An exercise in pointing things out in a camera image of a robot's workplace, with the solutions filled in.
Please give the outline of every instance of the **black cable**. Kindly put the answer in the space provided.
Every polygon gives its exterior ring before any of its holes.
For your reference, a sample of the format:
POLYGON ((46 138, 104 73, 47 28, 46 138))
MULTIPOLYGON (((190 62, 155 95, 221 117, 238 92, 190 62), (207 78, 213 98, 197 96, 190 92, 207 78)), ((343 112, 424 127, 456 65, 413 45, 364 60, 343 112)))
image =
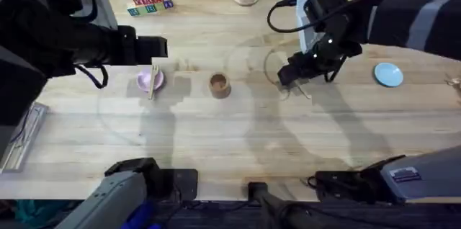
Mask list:
POLYGON ((90 23, 91 21, 95 20, 98 16, 98 6, 96 4, 96 0, 91 0, 91 12, 89 13, 88 16, 84 17, 72 17, 72 19, 75 19, 80 22, 84 23, 90 23))
POLYGON ((86 70, 83 66, 80 66, 80 65, 74 65, 73 66, 74 68, 76 68, 77 70, 81 71, 82 73, 85 73, 85 75, 88 76, 88 78, 91 79, 91 81, 93 81, 94 85, 98 88, 98 89, 102 89, 104 88, 105 86, 107 86, 107 82, 109 81, 109 74, 107 73, 107 70, 106 68, 103 66, 103 65, 98 65, 97 67, 101 70, 102 72, 102 84, 93 76, 93 74, 91 74, 88 70, 86 70))
POLYGON ((319 214, 322 214, 322 215, 325 215, 325 216, 328 216, 328 217, 333 217, 333 218, 336 218, 336 219, 353 221, 353 222, 356 222, 356 223, 364 223, 364 224, 380 226, 380 227, 384 227, 384 228, 408 229, 407 227, 400 226, 400 225, 393 225, 393 224, 388 224, 388 223, 383 223, 383 222, 369 221, 369 220, 365 220, 365 219, 361 219, 361 218, 348 217, 348 216, 338 215, 338 214, 334 214, 334 213, 330 213, 330 212, 325 212, 325 211, 323 211, 321 209, 318 209, 316 207, 311 207, 310 205, 307 205, 305 203, 298 203, 298 202, 288 203, 283 208, 281 208, 276 214, 277 221, 281 225, 286 223, 286 218, 287 218, 288 214, 290 213, 290 210, 292 210, 293 208, 296 208, 296 207, 301 208, 301 209, 309 212, 310 215, 313 214, 311 211, 315 211, 315 212, 317 212, 319 214))
POLYGON ((162 228, 168 228, 168 223, 173 218, 173 216, 175 216, 175 214, 177 214, 182 208, 184 208, 184 203, 182 202, 182 192, 179 189, 179 187, 176 185, 176 183, 174 183, 174 188, 176 189, 176 192, 174 194, 174 199, 176 200, 176 194, 178 194, 179 195, 179 206, 175 210, 173 210, 173 212, 171 212, 168 215, 168 217, 161 223, 162 228))
POLYGON ((21 137, 22 133, 24 132, 24 130, 26 128, 27 118, 29 117, 29 114, 30 114, 31 111, 32 111, 32 109, 27 110, 27 113, 24 116, 24 119, 22 121, 21 130, 9 141, 10 143, 15 142, 16 140, 19 139, 19 137, 21 137))
POLYGON ((314 176, 310 176, 310 177, 308 177, 308 179, 306 179, 306 180, 300 179, 300 182, 301 182, 304 186, 316 190, 316 189, 317 189, 317 185, 315 185, 315 184, 312 183, 313 180, 315 180, 315 177, 314 177, 314 176))
POLYGON ((282 0, 282 1, 279 1, 277 2, 270 10, 269 10, 269 13, 267 14, 267 24, 269 25, 269 27, 274 30, 275 32, 279 32, 279 33, 292 33, 292 32, 299 32, 301 30, 304 30, 304 29, 307 29, 309 27, 315 27, 316 25, 320 24, 321 22, 331 18, 332 16, 334 16, 335 14, 338 14, 339 12, 342 12, 343 10, 345 10, 347 7, 355 4, 356 2, 359 2, 361 0, 351 0, 345 4, 342 4, 341 6, 339 6, 338 8, 334 9, 333 11, 330 11, 328 14, 326 14, 325 16, 321 17, 320 19, 317 19, 316 21, 314 22, 311 22, 309 24, 305 24, 303 25, 302 27, 296 27, 296 28, 292 28, 292 29, 287 29, 287 30, 283 30, 283 29, 280 29, 280 28, 277 28, 277 27, 274 27, 274 25, 271 23, 271 15, 272 15, 272 12, 275 10, 275 9, 278 9, 278 8, 281 8, 281 7, 284 7, 284 6, 294 6, 296 5, 296 0, 282 0))
POLYGON ((203 208, 197 209, 197 207, 199 207, 200 205, 203 205, 203 203, 199 203, 198 205, 195 205, 192 208, 189 208, 189 210, 196 210, 196 211, 203 211, 203 212, 216 211, 216 212, 221 212, 221 213, 227 213, 227 212, 234 212, 234 211, 240 210, 244 207, 248 207, 250 205, 250 202, 244 202, 243 204, 240 204, 235 207, 228 208, 228 209, 209 209, 206 206, 203 208))

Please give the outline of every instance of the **wooden tabletop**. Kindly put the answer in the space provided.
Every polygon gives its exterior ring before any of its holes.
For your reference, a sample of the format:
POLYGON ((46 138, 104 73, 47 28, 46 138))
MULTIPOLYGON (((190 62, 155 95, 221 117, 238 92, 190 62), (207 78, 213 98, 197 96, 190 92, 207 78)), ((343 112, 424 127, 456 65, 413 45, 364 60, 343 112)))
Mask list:
MULTIPOLYGON (((316 200, 300 177, 460 144, 461 93, 444 80, 459 76, 461 63, 367 45, 334 83, 303 85, 307 99, 274 85, 299 50, 297 34, 267 27, 279 0, 173 0, 174 9, 147 17, 129 16, 130 0, 110 1, 119 24, 168 39, 169 58, 154 59, 166 86, 147 100, 135 79, 148 66, 109 68, 102 90, 81 74, 50 81, 38 99, 50 113, 24 170, 0 176, 0 199, 84 199, 112 164, 154 157, 162 168, 197 169, 198 199, 245 199, 247 182, 268 181, 285 199, 316 200), (398 88, 373 80, 383 61, 402 69, 398 88), (227 99, 208 89, 216 71, 230 79, 227 99)), ((293 8, 273 18, 295 26, 293 8)))

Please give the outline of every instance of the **blue plate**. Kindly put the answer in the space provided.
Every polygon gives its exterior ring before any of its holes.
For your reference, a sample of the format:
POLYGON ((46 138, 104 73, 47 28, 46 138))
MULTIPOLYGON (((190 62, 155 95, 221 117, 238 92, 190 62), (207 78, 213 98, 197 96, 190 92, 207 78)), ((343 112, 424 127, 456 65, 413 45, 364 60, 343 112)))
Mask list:
POLYGON ((375 66, 375 78, 384 86, 396 87, 402 84, 403 73, 392 63, 380 63, 375 66))

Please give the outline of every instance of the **gray robot arm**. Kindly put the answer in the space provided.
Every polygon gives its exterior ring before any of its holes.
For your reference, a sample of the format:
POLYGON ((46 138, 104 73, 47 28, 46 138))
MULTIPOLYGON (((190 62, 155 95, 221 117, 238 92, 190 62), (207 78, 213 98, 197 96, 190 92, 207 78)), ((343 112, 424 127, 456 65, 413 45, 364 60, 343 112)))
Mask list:
POLYGON ((143 174, 123 171, 104 178, 57 229, 120 229, 147 197, 143 174))
POLYGON ((461 197, 461 146, 396 156, 361 171, 317 171, 308 179, 320 201, 352 199, 403 204, 425 197, 461 197))

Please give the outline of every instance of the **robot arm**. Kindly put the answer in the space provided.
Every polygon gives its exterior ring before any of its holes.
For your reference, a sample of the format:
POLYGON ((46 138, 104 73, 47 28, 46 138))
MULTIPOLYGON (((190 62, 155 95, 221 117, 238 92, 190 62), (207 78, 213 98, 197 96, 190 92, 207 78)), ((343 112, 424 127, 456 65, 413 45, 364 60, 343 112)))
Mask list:
MULTIPOLYGON (((284 0, 279 6, 304 8, 303 26, 278 32, 300 32, 303 52, 279 71, 282 85, 298 78, 324 75, 332 81, 361 44, 412 48, 461 60, 461 0, 284 0), (321 37, 309 43, 314 35, 321 37)), ((361 171, 317 171, 309 178, 320 201, 353 199, 392 204, 424 197, 459 197, 461 146, 421 156, 397 156, 361 171)))
POLYGON ((0 155, 49 78, 97 67, 104 81, 95 84, 102 88, 108 79, 103 65, 151 64, 151 57, 167 56, 164 38, 137 37, 133 27, 102 23, 114 15, 105 1, 92 0, 91 13, 75 17, 81 0, 0 0, 0 73, 7 81, 0 86, 0 104, 7 106, 0 155))
POLYGON ((361 44, 413 48, 461 60, 461 0, 284 0, 274 6, 297 6, 302 52, 278 73, 284 86, 299 78, 324 75, 333 81, 344 61, 362 53, 361 44))
POLYGON ((173 190, 168 170, 160 169, 153 158, 118 162, 104 176, 96 190, 57 229, 122 228, 147 199, 168 199, 173 190))

